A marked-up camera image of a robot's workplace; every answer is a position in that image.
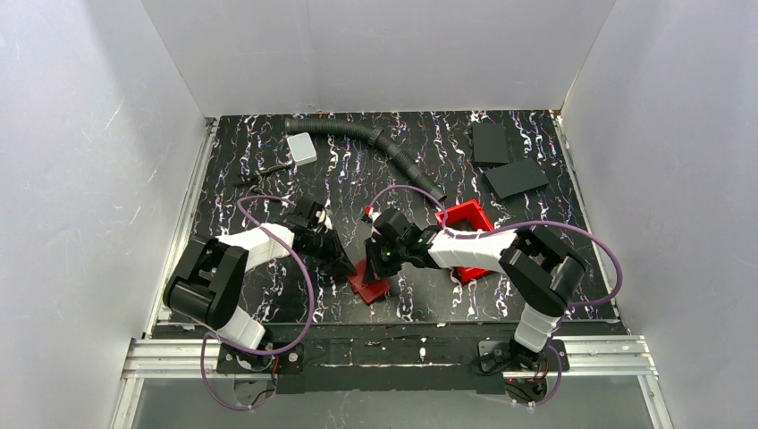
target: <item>white panel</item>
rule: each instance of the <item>white panel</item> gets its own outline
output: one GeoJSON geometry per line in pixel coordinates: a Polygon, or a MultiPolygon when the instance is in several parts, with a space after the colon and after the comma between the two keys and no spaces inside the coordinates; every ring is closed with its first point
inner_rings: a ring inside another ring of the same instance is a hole
{"type": "Polygon", "coordinates": [[[593,230],[624,266],[621,315],[676,427],[758,421],[756,41],[755,2],[619,0],[565,109],[593,230]]]}
{"type": "Polygon", "coordinates": [[[206,116],[318,107],[306,0],[143,0],[206,116]]]}
{"type": "Polygon", "coordinates": [[[309,0],[321,109],[558,109],[613,0],[309,0]]]}
{"type": "Polygon", "coordinates": [[[560,108],[614,0],[143,0],[204,114],[560,108]]]}
{"type": "Polygon", "coordinates": [[[0,6],[0,427],[107,427],[204,119],[138,0],[0,6]]]}

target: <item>black rectangular block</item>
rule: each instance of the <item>black rectangular block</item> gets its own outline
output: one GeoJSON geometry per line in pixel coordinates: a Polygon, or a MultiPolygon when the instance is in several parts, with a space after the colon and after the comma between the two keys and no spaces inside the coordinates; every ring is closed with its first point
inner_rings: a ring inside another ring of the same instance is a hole
{"type": "Polygon", "coordinates": [[[505,128],[499,123],[474,122],[471,126],[474,167],[496,167],[509,162],[505,128]]]}
{"type": "Polygon", "coordinates": [[[484,172],[484,180],[493,188],[498,199],[548,184],[547,177],[533,159],[524,159],[487,170],[484,172]]]}

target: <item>black foam block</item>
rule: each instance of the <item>black foam block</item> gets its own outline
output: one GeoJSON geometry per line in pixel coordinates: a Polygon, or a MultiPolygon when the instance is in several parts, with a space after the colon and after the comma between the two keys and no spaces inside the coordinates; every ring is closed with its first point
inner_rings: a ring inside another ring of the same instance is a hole
{"type": "Polygon", "coordinates": [[[475,122],[471,125],[474,167],[496,167],[509,162],[505,128],[499,123],[475,122]]]}
{"type": "Polygon", "coordinates": [[[548,184],[540,166],[533,159],[524,159],[484,172],[484,180],[498,199],[540,188],[548,184]]]}

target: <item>table surface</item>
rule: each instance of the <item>table surface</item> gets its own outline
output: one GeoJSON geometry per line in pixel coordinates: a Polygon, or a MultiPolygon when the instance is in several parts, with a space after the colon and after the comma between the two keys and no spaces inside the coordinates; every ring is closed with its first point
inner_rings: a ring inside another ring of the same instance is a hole
{"type": "MultiPolygon", "coordinates": [[[[288,161],[283,138],[284,118],[289,115],[224,116],[219,120],[206,177],[194,219],[194,233],[205,236],[245,231],[252,225],[237,209],[237,199],[249,194],[235,188],[238,174],[288,161]]],[[[525,220],[543,219],[585,228],[577,193],[560,150],[552,117],[547,111],[413,112],[373,114],[314,114],[297,117],[330,117],[379,125],[448,195],[446,206],[479,200],[495,227],[525,220]],[[534,159],[550,184],[498,201],[483,182],[483,169],[471,164],[471,142],[466,128],[471,122],[496,122],[506,128],[503,150],[516,161],[534,159]]],[[[363,207],[381,189],[408,181],[389,164],[381,151],[344,137],[312,136],[317,161],[278,172],[266,178],[265,194],[296,199],[309,195],[325,203],[334,226],[353,263],[364,257],[363,240],[370,227],[359,218],[363,207]]],[[[396,206],[421,228],[435,223],[433,208],[408,191],[390,193],[382,207],[396,206]]],[[[273,220],[283,213],[279,203],[250,206],[258,220],[273,220]]],[[[597,257],[589,240],[562,233],[591,266],[575,300],[598,299],[607,294],[597,257]]],[[[316,267],[315,261],[309,266],[316,267]]],[[[312,272],[316,287],[317,323],[366,324],[397,322],[514,321],[524,300],[505,275],[490,274],[461,284],[450,270],[420,270],[405,265],[390,279],[392,289],[367,306],[345,281],[312,272]]],[[[291,258],[261,265],[246,275],[240,304],[260,321],[303,322],[307,295],[302,274],[291,258]]],[[[574,319],[613,319],[610,304],[583,307],[574,319]]]]}

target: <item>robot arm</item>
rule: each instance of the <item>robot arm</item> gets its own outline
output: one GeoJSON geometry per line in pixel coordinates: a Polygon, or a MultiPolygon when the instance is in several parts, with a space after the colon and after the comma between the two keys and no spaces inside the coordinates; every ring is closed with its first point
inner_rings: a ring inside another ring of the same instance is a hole
{"type": "Polygon", "coordinates": [[[278,223],[212,239],[192,236],[164,291],[164,304],[230,341],[256,349],[265,329],[237,305],[245,272],[289,255],[262,228],[299,254],[323,261],[327,273],[356,272],[324,206],[301,198],[278,223]]]}
{"type": "Polygon", "coordinates": [[[532,365],[543,352],[587,270],[586,262],[546,227],[478,238],[451,237],[438,226],[420,230],[402,213],[388,209],[373,221],[366,240],[364,282],[395,275],[403,263],[420,268],[467,266],[509,276],[526,301],[510,354],[532,365]]]}

